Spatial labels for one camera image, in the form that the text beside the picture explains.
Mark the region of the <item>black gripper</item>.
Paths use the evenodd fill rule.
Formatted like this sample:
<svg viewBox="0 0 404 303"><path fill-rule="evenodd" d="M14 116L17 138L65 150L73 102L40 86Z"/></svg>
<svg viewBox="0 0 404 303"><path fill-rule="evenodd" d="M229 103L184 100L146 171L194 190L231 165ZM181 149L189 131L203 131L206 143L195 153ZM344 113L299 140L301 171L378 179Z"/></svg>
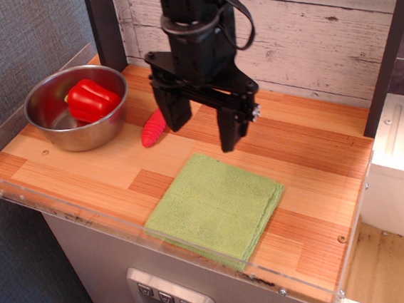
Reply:
<svg viewBox="0 0 404 303"><path fill-rule="evenodd" d="M191 102L202 103L217 110L222 150L232 152L256 120L258 92L257 83L235 63L240 46L234 19L172 26L165 32L170 51L149 52L145 61L166 124L177 132L192 117Z"/></svg>

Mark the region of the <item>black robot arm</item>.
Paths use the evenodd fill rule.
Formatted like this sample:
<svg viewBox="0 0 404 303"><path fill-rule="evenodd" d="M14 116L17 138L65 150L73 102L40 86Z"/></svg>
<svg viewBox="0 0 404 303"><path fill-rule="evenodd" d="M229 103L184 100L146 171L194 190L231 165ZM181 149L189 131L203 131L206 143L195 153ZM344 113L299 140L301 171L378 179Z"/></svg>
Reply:
<svg viewBox="0 0 404 303"><path fill-rule="evenodd" d="M160 5L170 51L145 56L158 107L173 131L192 117L191 102L215 109L222 150L232 152L260 114L258 85L235 63L255 33L238 46L234 13L252 15L239 0L160 0Z"/></svg>

